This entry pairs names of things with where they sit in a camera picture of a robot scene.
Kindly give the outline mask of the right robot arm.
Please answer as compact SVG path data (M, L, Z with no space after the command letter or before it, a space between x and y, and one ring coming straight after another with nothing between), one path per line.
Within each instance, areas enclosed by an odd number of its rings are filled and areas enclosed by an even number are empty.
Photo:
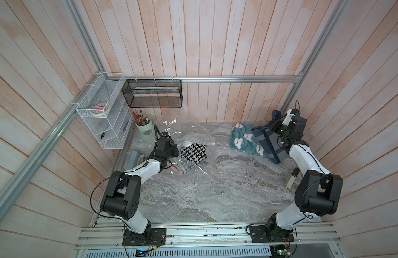
M303 174L294 202L273 217L275 226L286 231L292 231L305 219L335 214L343 187L341 176L327 170L302 139L305 125L306 119L296 112L287 114L271 127L279 135L280 146Z

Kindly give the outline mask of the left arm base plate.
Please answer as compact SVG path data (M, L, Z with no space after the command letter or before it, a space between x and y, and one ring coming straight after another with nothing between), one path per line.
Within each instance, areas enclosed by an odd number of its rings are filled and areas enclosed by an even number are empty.
M128 246L162 246L166 243L166 228L146 229L143 234L125 229L122 245Z

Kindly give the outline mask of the houndstooth patterned cloth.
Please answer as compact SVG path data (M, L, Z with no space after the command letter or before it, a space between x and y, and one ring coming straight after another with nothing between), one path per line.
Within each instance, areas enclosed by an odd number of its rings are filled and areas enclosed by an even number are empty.
M207 146L201 144L191 144L180 151L181 158L186 159L193 164L201 163L207 158Z

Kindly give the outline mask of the teal bear print blanket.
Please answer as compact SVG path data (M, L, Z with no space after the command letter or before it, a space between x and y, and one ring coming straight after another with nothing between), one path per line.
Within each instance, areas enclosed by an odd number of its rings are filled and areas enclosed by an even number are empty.
M266 157L267 153L252 133L253 124L236 123L231 130L230 147L258 157Z

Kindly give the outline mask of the clear plastic vacuum bag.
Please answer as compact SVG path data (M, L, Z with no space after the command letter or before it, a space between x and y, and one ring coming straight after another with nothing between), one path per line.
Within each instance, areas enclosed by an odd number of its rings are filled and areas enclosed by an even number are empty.
M175 117L158 122L158 129L169 135L178 148L178 157L170 159L175 173L201 173L208 180L215 179L218 144L204 125Z

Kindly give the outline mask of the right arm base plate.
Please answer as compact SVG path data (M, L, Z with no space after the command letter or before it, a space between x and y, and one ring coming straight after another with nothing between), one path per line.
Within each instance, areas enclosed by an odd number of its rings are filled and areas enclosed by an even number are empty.
M293 243L295 241L293 231L276 226L251 225L247 231L253 243Z

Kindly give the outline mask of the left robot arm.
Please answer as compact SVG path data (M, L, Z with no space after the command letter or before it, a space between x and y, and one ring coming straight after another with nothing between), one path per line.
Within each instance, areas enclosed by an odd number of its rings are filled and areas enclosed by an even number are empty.
M149 220L139 211L141 185L168 168L170 159L178 155L171 136L167 132L160 133L146 161L131 170L112 173L100 204L101 211L121 220L130 232L144 234Z

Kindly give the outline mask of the grey navy cloth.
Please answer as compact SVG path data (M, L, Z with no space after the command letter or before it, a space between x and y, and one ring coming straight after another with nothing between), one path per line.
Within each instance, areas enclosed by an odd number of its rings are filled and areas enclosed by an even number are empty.
M280 144L280 136L271 130L268 124L254 127L252 133L273 163L279 164L288 157Z

